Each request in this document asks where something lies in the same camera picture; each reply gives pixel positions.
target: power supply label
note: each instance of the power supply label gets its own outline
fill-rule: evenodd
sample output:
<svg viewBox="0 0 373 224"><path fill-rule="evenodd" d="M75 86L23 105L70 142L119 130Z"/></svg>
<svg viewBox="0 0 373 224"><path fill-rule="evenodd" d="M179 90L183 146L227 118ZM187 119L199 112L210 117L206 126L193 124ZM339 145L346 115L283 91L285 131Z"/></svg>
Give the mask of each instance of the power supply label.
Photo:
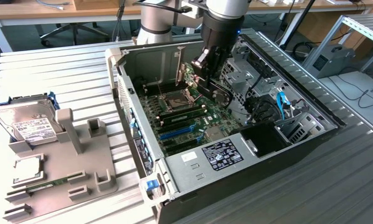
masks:
<svg viewBox="0 0 373 224"><path fill-rule="evenodd" d="M238 153L230 139L203 147L202 151L214 171L218 171L242 161L242 156Z"/></svg>

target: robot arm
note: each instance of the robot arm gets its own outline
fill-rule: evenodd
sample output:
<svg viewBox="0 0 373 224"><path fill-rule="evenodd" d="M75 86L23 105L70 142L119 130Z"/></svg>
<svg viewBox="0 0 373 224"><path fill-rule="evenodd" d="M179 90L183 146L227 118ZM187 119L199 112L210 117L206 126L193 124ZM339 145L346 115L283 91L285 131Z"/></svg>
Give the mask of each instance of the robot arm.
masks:
<svg viewBox="0 0 373 224"><path fill-rule="evenodd" d="M211 78L218 76L218 70L235 43L250 1L206 0L207 10L203 12L201 28L203 49L191 66L199 78L197 90L222 106L227 105L231 94Z"/></svg>
<svg viewBox="0 0 373 224"><path fill-rule="evenodd" d="M226 106L230 102L231 94L214 82L217 72L229 56L242 27L243 15L251 0L183 0L182 4L203 9L201 37L203 39L202 53L191 62L194 73L198 76L197 90L199 93ZM178 0L159 1L161 5L179 8ZM185 15L193 12L177 14L174 12L142 7L141 25L137 44L170 41L170 26L183 25L197 27L199 20Z"/></svg>

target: office chair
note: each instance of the office chair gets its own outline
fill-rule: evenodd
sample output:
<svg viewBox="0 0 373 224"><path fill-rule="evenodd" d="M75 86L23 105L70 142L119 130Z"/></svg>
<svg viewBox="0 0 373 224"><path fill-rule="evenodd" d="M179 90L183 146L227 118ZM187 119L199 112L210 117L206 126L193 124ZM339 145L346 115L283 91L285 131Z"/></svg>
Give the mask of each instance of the office chair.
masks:
<svg viewBox="0 0 373 224"><path fill-rule="evenodd" d="M93 29L93 28L98 27L95 22L93 22L93 28L83 26L83 24L86 24L86 22L69 23L69 24L61 26L61 24L57 23L55 29L53 31L50 31L47 34L43 34L39 36L42 46L45 46L45 47L49 46L49 40L46 40L46 38L57 35L58 33L62 33L63 31L66 31L69 29L71 29L71 32L73 32L73 45L77 45L75 35L78 34L78 32L77 32L78 29L82 29L93 34L97 34L97 35L105 37L105 42L109 42L109 35L105 34L103 32L101 32L99 30Z"/></svg>

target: hard disk label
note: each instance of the hard disk label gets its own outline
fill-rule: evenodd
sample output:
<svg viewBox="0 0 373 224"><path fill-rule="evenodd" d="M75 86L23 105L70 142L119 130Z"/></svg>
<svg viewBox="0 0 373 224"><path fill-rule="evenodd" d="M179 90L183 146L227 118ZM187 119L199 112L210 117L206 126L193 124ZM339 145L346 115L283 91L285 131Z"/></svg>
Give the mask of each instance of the hard disk label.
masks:
<svg viewBox="0 0 373 224"><path fill-rule="evenodd" d="M242 156L229 139L203 147L202 151L214 171L242 161Z"/></svg>
<svg viewBox="0 0 373 224"><path fill-rule="evenodd" d="M26 142L43 140L55 136L47 118L13 123L13 126Z"/></svg>

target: green motherboard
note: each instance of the green motherboard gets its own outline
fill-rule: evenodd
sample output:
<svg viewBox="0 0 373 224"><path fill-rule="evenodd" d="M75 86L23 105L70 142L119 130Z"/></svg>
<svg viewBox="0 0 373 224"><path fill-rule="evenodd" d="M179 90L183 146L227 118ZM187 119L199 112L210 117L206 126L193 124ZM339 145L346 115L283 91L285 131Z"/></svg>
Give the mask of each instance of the green motherboard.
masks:
<svg viewBox="0 0 373 224"><path fill-rule="evenodd" d="M193 86L139 96L139 102L166 156L226 137L241 127L230 113Z"/></svg>

